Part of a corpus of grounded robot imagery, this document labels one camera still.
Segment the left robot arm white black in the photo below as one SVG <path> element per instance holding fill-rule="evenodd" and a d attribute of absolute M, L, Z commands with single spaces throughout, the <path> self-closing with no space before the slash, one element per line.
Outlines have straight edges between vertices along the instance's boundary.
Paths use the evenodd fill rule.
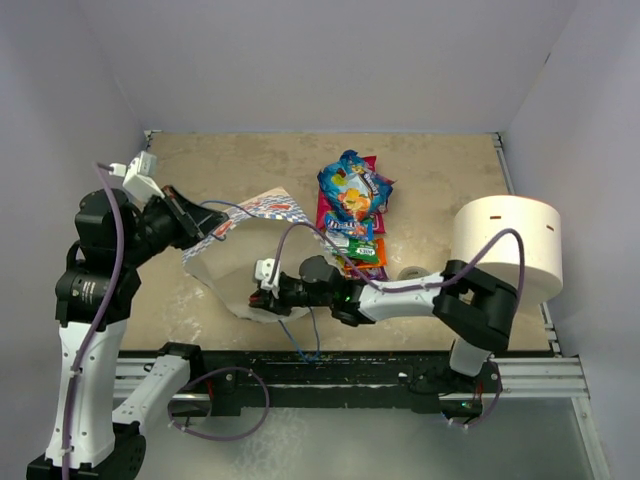
<path fill-rule="evenodd" d="M 206 378 L 194 345 L 168 343 L 149 378 L 119 408 L 115 375 L 138 269 L 169 247 L 187 250 L 228 220 L 172 186 L 143 208 L 121 189 L 87 194 L 75 216 L 77 241 L 55 286 L 62 370 L 54 430 L 45 452 L 27 467 L 29 479 L 133 479 L 145 435 L 180 388 L 194 392 Z"/>

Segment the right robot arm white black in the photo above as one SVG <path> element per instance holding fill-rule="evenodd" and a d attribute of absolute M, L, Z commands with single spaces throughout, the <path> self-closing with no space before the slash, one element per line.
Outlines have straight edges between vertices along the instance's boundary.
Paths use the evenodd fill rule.
<path fill-rule="evenodd" d="M 274 259 L 256 263 L 257 290 L 248 305 L 277 317 L 295 308 L 326 307 L 341 323 L 357 327 L 399 317 L 434 317 L 457 334 L 446 383 L 467 391 L 490 355 L 507 349 L 519 293 L 505 281 L 461 260 L 443 271 L 399 281 L 350 279 L 322 256 L 305 259 L 296 277 Z"/>

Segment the blue colourful snack bag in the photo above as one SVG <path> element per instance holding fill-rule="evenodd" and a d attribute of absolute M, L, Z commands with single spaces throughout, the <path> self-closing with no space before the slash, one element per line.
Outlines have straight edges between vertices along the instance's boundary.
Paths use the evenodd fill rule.
<path fill-rule="evenodd" d="M 375 171 L 354 150 L 317 175 L 320 191 L 342 220 L 362 221 L 386 210 L 394 181 Z"/>

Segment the blue checkered paper bag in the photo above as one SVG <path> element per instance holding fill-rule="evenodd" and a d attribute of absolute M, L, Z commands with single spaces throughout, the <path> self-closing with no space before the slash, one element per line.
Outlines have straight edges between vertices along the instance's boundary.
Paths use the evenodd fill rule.
<path fill-rule="evenodd" d="M 212 309 L 201 315 L 204 333 L 195 342 L 205 350 L 291 346 L 303 362 L 317 361 L 321 352 L 317 310 L 295 307 L 285 315 L 249 306 L 249 297 L 257 289 L 255 263 L 273 264 L 281 236 L 290 225 L 298 226 L 287 235 L 281 254 L 280 266 L 286 274 L 296 276 L 308 257 L 327 255 L 322 240 L 305 226 L 311 220 L 304 210 L 282 187 L 239 203 L 210 199 L 201 205 L 224 212 L 227 220 L 182 256 L 185 272 L 214 296 Z"/>

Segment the purple Fox's candy bag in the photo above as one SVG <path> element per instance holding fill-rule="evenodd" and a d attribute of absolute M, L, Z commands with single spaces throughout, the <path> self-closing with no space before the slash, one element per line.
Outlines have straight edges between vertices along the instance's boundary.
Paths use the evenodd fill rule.
<path fill-rule="evenodd" d="M 350 261 L 355 265 L 355 269 L 348 265 L 342 257 L 337 256 L 336 260 L 342 268 L 344 275 L 349 279 L 359 278 L 359 273 L 371 280 L 386 281 L 388 279 L 385 269 L 387 261 L 385 259 L 371 263 L 361 259 L 351 258 Z"/>

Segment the red Real chips bag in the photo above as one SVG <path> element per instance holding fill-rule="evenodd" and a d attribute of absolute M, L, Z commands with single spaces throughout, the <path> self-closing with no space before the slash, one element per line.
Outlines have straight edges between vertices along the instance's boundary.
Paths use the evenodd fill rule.
<path fill-rule="evenodd" d="M 368 167 L 372 171 L 376 170 L 376 161 L 377 161 L 377 156 L 376 155 L 363 157 L 363 161 L 368 165 Z M 315 224 L 316 224 L 317 228 L 319 228 L 319 229 L 323 229 L 324 228 L 324 217 L 325 217 L 325 214 L 327 212 L 331 211 L 331 210 L 332 210 L 332 206 L 331 206 L 330 202 L 328 201 L 326 195 L 323 193 L 322 190 L 318 190 L 317 207 L 316 207 L 316 220 L 315 220 Z M 383 217 L 383 214 L 380 211 L 376 211 L 374 213 L 374 215 L 370 218 L 370 220 L 372 221 L 373 233 L 374 234 L 385 234 L 386 233 L 386 229 L 385 229 L 385 225 L 384 225 L 384 217 Z"/>

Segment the orange snack box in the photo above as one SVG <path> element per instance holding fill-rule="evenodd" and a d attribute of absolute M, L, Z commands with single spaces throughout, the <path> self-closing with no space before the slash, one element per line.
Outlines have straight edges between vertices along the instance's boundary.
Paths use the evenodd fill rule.
<path fill-rule="evenodd" d="M 357 258 L 371 263 L 376 263 L 382 259 L 387 261 L 384 239 L 376 238 L 372 241 L 352 239 L 349 241 L 346 256 L 349 259 Z"/>

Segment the blue M&M's candy packet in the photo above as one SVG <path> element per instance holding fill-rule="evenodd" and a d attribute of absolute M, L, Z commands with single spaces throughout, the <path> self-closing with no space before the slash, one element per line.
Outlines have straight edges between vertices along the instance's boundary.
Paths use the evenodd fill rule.
<path fill-rule="evenodd" d="M 349 241 L 371 244 L 374 241 L 373 224 L 369 219 L 363 221 L 342 220 L 333 212 L 324 216 L 325 236 L 337 246 L 346 246 Z"/>

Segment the green snack pack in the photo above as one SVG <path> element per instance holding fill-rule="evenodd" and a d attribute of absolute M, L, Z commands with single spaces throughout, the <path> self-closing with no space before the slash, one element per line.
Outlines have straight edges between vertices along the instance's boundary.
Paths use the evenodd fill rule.
<path fill-rule="evenodd" d="M 334 255 L 344 255 L 352 261 L 363 263 L 377 263 L 379 257 L 376 252 L 376 244 L 373 241 L 361 240 L 345 236 L 341 233 L 327 232 L 328 244 Z"/>

